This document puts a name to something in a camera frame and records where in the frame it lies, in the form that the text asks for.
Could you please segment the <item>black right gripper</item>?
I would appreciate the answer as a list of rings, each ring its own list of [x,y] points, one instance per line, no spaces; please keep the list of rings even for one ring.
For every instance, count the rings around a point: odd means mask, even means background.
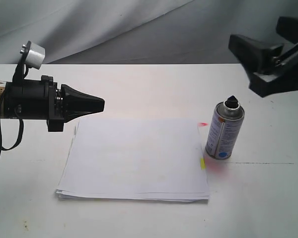
[[[284,44],[240,34],[229,38],[229,50],[248,70],[249,89],[260,97],[298,91],[298,18],[279,17],[276,32],[293,46],[283,52]]]

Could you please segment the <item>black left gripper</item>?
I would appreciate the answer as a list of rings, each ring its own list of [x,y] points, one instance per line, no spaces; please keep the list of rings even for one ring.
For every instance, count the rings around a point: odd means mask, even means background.
[[[82,93],[66,84],[59,89],[53,77],[43,75],[41,80],[24,79],[21,84],[10,82],[7,85],[3,117],[45,120],[49,132],[62,132],[65,123],[103,112],[104,107],[104,99]]]

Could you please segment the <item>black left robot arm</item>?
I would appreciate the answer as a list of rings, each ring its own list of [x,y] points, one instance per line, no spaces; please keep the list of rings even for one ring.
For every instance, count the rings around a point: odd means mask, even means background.
[[[105,101],[77,91],[66,84],[57,87],[53,77],[18,82],[0,81],[2,119],[44,120],[49,132],[62,132],[75,118],[100,113]]]

